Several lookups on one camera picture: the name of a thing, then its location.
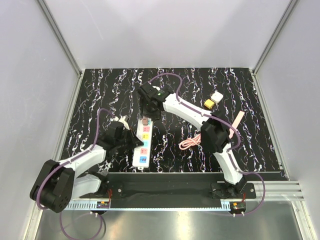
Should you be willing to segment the yellow plug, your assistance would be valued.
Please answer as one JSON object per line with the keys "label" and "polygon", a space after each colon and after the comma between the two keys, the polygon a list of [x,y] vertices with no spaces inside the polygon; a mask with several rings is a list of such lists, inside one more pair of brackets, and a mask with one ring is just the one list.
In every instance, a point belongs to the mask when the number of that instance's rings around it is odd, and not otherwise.
{"label": "yellow plug", "polygon": [[214,106],[216,105],[214,101],[211,99],[207,99],[203,104],[207,109],[212,110]]}

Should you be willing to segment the pink plug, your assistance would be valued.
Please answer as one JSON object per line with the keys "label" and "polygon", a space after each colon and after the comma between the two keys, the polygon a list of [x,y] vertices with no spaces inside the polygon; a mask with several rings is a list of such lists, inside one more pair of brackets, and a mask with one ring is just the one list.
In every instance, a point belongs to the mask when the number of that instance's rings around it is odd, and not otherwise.
{"label": "pink plug", "polygon": [[148,119],[143,119],[143,120],[142,120],[142,124],[143,124],[144,126],[147,126],[147,125],[149,124],[149,120],[148,120]]}

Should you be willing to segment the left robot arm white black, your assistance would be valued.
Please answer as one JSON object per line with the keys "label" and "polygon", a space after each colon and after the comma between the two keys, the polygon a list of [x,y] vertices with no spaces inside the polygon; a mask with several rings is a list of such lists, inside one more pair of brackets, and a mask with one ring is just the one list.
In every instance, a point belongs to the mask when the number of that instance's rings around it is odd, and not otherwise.
{"label": "left robot arm white black", "polygon": [[108,186],[97,173],[86,173],[91,167],[104,162],[117,150],[133,150],[143,145],[130,127],[120,121],[112,122],[103,134],[97,134],[88,148],[64,160],[47,160],[29,197],[38,208],[62,212],[70,201],[92,193],[103,198]]}

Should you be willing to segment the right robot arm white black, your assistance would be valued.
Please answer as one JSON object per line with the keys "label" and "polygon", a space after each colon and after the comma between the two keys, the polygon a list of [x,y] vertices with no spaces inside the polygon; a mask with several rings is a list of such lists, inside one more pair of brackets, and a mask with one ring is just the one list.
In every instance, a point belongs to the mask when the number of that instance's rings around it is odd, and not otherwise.
{"label": "right robot arm white black", "polygon": [[170,90],[141,87],[137,93],[142,116],[156,121],[161,118],[162,112],[167,112],[196,127],[200,131],[202,150],[213,154],[222,169],[228,195],[236,199],[244,194],[247,180],[231,150],[230,124]]}

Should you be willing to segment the white power strip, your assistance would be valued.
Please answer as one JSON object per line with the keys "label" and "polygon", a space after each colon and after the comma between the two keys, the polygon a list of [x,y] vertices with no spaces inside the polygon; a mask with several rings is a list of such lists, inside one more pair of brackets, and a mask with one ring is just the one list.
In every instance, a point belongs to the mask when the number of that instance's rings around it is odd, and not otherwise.
{"label": "white power strip", "polygon": [[150,167],[153,121],[143,117],[138,121],[136,136],[142,141],[142,146],[133,151],[132,166],[142,171]]}

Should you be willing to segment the white square plug adapter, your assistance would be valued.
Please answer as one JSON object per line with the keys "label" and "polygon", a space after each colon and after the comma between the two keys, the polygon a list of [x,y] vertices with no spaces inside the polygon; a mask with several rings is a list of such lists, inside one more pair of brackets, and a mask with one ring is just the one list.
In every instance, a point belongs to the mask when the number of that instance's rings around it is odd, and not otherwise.
{"label": "white square plug adapter", "polygon": [[210,99],[218,104],[222,99],[223,99],[224,95],[218,91],[214,92],[211,96],[210,96]]}

